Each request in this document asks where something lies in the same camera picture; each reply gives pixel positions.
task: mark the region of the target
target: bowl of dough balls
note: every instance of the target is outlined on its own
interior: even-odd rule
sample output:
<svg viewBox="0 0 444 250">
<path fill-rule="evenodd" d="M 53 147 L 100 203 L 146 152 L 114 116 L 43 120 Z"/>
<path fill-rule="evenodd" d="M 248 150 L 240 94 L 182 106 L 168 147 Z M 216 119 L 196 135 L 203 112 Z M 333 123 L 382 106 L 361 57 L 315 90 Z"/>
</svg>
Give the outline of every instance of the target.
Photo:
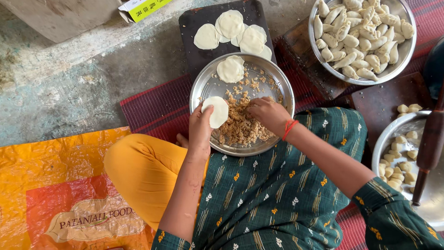
<svg viewBox="0 0 444 250">
<path fill-rule="evenodd" d="M 320 63 L 339 79 L 375 85 L 409 63 L 416 24 L 404 0 L 318 0 L 309 39 Z"/>
<path fill-rule="evenodd" d="M 429 110 L 418 104 L 400 105 L 403 114 L 379 136 L 372 156 L 372 171 L 408 200 L 413 191 L 419 168 L 416 164 L 418 149 Z M 430 171 L 421 196 L 421 206 L 416 212 L 436 230 L 444 230 L 442 208 L 444 207 L 444 151 L 438 166 Z"/>
</svg>

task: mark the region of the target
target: metal bowl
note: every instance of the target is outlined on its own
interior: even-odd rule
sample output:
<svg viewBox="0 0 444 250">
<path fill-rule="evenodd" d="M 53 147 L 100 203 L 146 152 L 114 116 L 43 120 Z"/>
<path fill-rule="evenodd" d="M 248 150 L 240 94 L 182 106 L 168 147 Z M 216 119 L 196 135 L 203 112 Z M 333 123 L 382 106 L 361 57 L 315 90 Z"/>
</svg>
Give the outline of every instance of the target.
<svg viewBox="0 0 444 250">
<path fill-rule="evenodd" d="M 398 162 L 409 161 L 412 165 L 412 172 L 418 174 L 416 161 L 407 157 L 408 150 L 418 150 L 424 130 L 425 120 L 431 111 L 419 111 L 410 113 L 394 120 L 384 129 L 376 142 L 372 157 L 372 171 L 379 176 L 379 160 L 381 155 L 388 153 L 390 145 L 395 141 L 395 137 L 405 135 L 407 132 L 415 130 L 418 132 L 418 139 L 407 139 L 406 144 L 402 144 L 402 157 L 395 159 L 391 166 Z M 413 194 L 409 191 L 410 185 L 402 184 L 402 194 L 406 199 L 411 200 Z M 438 166 L 430 171 L 427 177 L 424 192 L 421 196 L 421 206 L 413 206 L 413 209 L 426 220 L 437 231 L 444 230 L 444 152 L 441 154 Z"/>
<path fill-rule="evenodd" d="M 261 56 L 249 54 L 249 53 L 231 53 L 221 56 L 212 62 L 210 62 L 197 76 L 194 81 L 193 88 L 191 89 L 190 95 L 190 113 L 192 113 L 201 100 L 212 97 L 212 96 L 220 96 L 224 99 L 227 98 L 225 94 L 226 90 L 229 89 L 231 92 L 233 91 L 234 86 L 238 86 L 238 84 L 225 83 L 219 80 L 219 77 L 212 77 L 216 74 L 216 68 L 219 63 L 225 60 L 229 56 L 240 56 L 245 61 L 244 66 L 248 69 L 249 76 L 248 78 L 255 78 L 256 74 L 260 75 L 260 70 L 262 69 L 266 74 L 271 76 L 276 85 L 279 87 L 279 90 L 271 89 L 270 85 L 266 81 L 265 83 L 260 82 L 260 89 L 264 89 L 265 92 L 257 92 L 253 91 L 253 89 L 249 86 L 243 86 L 243 90 L 248 90 L 248 96 L 253 99 L 257 97 L 266 97 L 272 96 L 275 100 L 278 100 L 279 94 L 282 93 L 284 100 L 283 105 L 286 107 L 289 114 L 294 114 L 294 96 L 293 90 L 291 88 L 290 82 L 288 81 L 285 74 L 277 67 L 276 64 L 267 60 Z M 240 99 L 241 95 L 233 95 L 233 98 Z M 266 141 L 262 141 L 257 139 L 255 143 L 252 143 L 251 146 L 245 147 L 243 145 L 225 145 L 221 144 L 219 140 L 215 137 L 210 138 L 210 145 L 215 150 L 222 152 L 227 155 L 237 156 L 237 157 L 245 157 L 252 156 L 263 153 L 279 142 L 280 138 L 275 136 Z"/>
<path fill-rule="evenodd" d="M 325 2 L 329 7 L 335 4 L 342 4 L 341 0 L 325 0 Z M 398 52 L 399 52 L 398 62 L 394 65 L 388 65 L 387 68 L 381 74 L 377 75 L 379 80 L 373 81 L 364 78 L 359 78 L 359 80 L 348 78 L 343 74 L 339 73 L 338 71 L 334 70 L 330 66 L 330 64 L 326 63 L 325 60 L 322 58 L 321 52 L 316 46 L 316 41 L 314 39 L 314 32 L 313 32 L 314 17 L 315 15 L 319 14 L 317 9 L 318 1 L 315 1 L 315 4 L 309 16 L 308 33 L 309 33 L 311 47 L 313 48 L 314 54 L 316 55 L 317 59 L 320 61 L 322 66 L 324 66 L 328 71 L 330 71 L 330 73 L 332 73 L 337 78 L 357 85 L 380 84 L 390 79 L 393 79 L 399 73 L 401 73 L 401 71 L 404 70 L 404 68 L 407 66 L 410 59 L 412 58 L 416 44 L 416 23 L 412 11 L 410 10 L 410 8 L 408 7 L 407 3 L 404 0 L 381 0 L 381 4 L 385 4 L 390 8 L 390 14 L 399 15 L 401 19 L 405 19 L 408 23 L 410 23 L 413 26 L 415 33 L 412 38 L 406 39 L 404 43 L 398 45 Z"/>
</svg>

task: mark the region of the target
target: cardboard box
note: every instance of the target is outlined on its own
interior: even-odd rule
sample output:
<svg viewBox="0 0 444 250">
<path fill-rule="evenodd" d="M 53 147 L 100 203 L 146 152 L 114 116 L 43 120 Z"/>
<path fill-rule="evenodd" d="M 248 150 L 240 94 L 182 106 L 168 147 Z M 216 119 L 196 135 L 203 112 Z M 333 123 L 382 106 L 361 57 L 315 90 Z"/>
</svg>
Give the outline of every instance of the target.
<svg viewBox="0 0 444 250">
<path fill-rule="evenodd" d="M 119 7 L 120 15 L 127 22 L 139 22 L 171 0 L 130 0 Z"/>
</svg>

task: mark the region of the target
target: cutting board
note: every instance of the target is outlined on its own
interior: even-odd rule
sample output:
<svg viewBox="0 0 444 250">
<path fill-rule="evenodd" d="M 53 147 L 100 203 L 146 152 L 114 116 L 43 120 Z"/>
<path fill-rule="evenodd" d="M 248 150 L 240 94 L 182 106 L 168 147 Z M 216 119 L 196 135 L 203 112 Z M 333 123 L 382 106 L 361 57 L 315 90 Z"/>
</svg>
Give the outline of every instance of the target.
<svg viewBox="0 0 444 250">
<path fill-rule="evenodd" d="M 434 104 L 420 73 L 389 80 L 351 95 L 339 98 L 364 117 L 368 129 L 369 147 L 373 151 L 382 131 L 396 120 L 398 106 L 419 104 L 432 110 Z"/>
<path fill-rule="evenodd" d="M 59 43 L 110 20 L 120 0 L 0 0 L 49 40 Z"/>
<path fill-rule="evenodd" d="M 211 50 L 199 49 L 194 45 L 194 36 L 197 30 L 204 24 L 214 25 L 216 19 L 230 9 L 238 10 L 243 15 L 245 24 L 255 24 L 264 28 L 267 34 L 267 42 L 265 45 L 272 51 L 271 61 L 276 63 L 276 57 L 274 56 L 273 45 L 271 44 L 271 37 L 261 2 L 257 0 L 245 0 L 191 9 L 185 11 L 179 17 L 179 27 L 183 46 L 185 47 L 188 71 L 191 74 L 192 81 L 196 79 L 201 70 L 212 60 L 229 53 L 241 51 L 239 47 L 232 45 L 230 42 L 219 43 L 217 48 Z"/>
<path fill-rule="evenodd" d="M 280 48 L 283 48 L 282 54 L 293 68 L 311 81 L 313 93 L 331 101 L 344 92 L 350 83 L 332 75 L 316 58 L 308 37 L 308 23 L 307 17 L 287 31 Z"/>
</svg>

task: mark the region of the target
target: cement floor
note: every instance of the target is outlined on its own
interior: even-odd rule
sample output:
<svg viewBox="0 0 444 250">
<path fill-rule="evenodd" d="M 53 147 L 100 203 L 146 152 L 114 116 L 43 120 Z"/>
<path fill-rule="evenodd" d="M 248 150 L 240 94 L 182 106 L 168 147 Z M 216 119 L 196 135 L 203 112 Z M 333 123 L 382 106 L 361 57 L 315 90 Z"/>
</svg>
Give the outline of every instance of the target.
<svg viewBox="0 0 444 250">
<path fill-rule="evenodd" d="M 115 18 L 55 44 L 0 4 L 0 146 L 126 126 L 119 102 L 186 72 L 178 18 L 231 0 L 173 0 L 137 24 Z M 270 35 L 314 0 L 262 0 Z"/>
</svg>

